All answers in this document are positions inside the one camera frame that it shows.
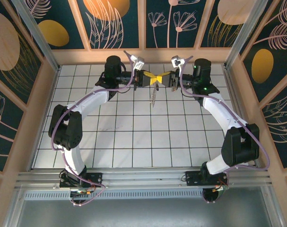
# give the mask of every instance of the yellow object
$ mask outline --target yellow object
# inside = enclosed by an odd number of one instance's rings
[[[11,70],[19,59],[18,33],[11,22],[0,13],[0,70]]]
[[[269,50],[260,49],[252,60],[252,78],[258,84],[268,79],[274,66],[274,57]]]
[[[114,20],[115,9],[123,17],[130,8],[130,0],[83,0],[88,11],[100,20]]]
[[[171,72],[164,72],[164,73],[161,73],[159,75],[154,75],[153,73],[151,72],[147,72],[147,71],[144,71],[143,74],[147,77],[150,77],[150,85],[154,84],[156,81],[158,81],[160,84],[162,84],[162,77],[163,76],[167,76],[169,75]]]
[[[220,0],[218,17],[227,25],[241,25],[247,20],[256,0]]]
[[[64,46],[70,38],[67,30],[54,20],[44,20],[38,24],[48,44],[53,46]]]

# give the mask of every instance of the purple cable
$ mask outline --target purple cable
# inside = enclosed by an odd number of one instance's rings
[[[251,131],[248,130],[248,128],[241,122],[239,121],[239,119],[237,118],[236,115],[234,115],[233,111],[231,111],[229,109],[229,107],[224,103],[222,102],[220,99],[218,98],[215,98],[215,97],[212,97],[212,96],[205,96],[205,95],[197,95],[197,94],[193,94],[193,93],[190,93],[188,92],[184,86],[183,86],[183,83],[182,83],[182,75],[183,75],[183,70],[185,69],[185,65],[189,62],[190,59],[192,59],[193,56],[189,57],[188,59],[185,59],[185,62],[180,70],[180,86],[181,86],[181,89],[188,95],[190,96],[195,96],[195,97],[202,97],[202,98],[210,98],[210,99],[213,99],[215,101],[217,101],[219,104],[221,104],[230,114],[231,116],[236,120],[236,122],[238,122],[238,124],[244,128],[244,130],[251,136],[251,138],[258,144],[258,146],[261,148],[262,152],[264,153],[265,157],[266,157],[266,161],[267,161],[267,164],[264,168],[256,168],[256,167],[253,167],[253,166],[245,166],[245,165],[235,165],[233,167],[230,167],[228,168],[227,170],[225,170],[224,172],[228,172],[234,168],[239,168],[239,167],[244,167],[244,168],[248,168],[248,169],[256,169],[256,170],[267,170],[270,166],[270,158],[265,150],[265,148],[262,146],[262,144],[260,143],[260,141],[251,133]]]
[[[132,64],[132,60],[131,60],[131,55],[128,54],[126,51],[123,51],[126,56],[128,57],[129,61],[130,61],[130,69],[131,69],[131,77],[130,77],[130,81],[128,82],[128,84],[122,88],[115,88],[115,89],[100,89],[100,90],[97,90],[97,91],[94,91],[94,92],[91,92],[89,94],[87,94],[86,96],[84,96],[82,99],[80,99],[76,104],[74,104],[70,109],[68,109],[66,112],[63,113],[63,115],[59,118],[59,120],[57,121],[55,127],[54,127],[54,131],[52,133],[52,136],[51,136],[51,148],[55,151],[61,151],[62,153],[62,158],[63,158],[63,162],[64,164],[70,169],[70,171],[81,181],[84,181],[86,183],[89,183],[91,185],[95,185],[95,186],[100,186],[102,187],[102,190],[96,195],[94,196],[93,198],[83,202],[82,204],[78,204],[78,203],[73,203],[74,206],[83,206],[83,205],[86,205],[88,203],[90,203],[91,201],[93,201],[97,196],[99,196],[104,190],[105,190],[105,186],[101,183],[94,183],[94,182],[91,182],[91,181],[88,181],[80,176],[78,176],[75,171],[72,169],[72,167],[68,164],[67,160],[66,160],[66,157],[65,157],[65,154],[64,154],[64,149],[63,148],[56,148],[54,146],[54,138],[55,138],[55,133],[60,125],[60,122],[63,120],[63,118],[70,112],[72,111],[74,108],[76,108],[79,104],[81,104],[84,100],[86,100],[87,98],[89,98],[90,96],[98,93],[98,92],[102,92],[102,91],[120,91],[122,89],[125,89],[126,87],[128,87],[131,83],[132,83],[132,80],[134,78],[134,68],[133,68],[133,64]]]

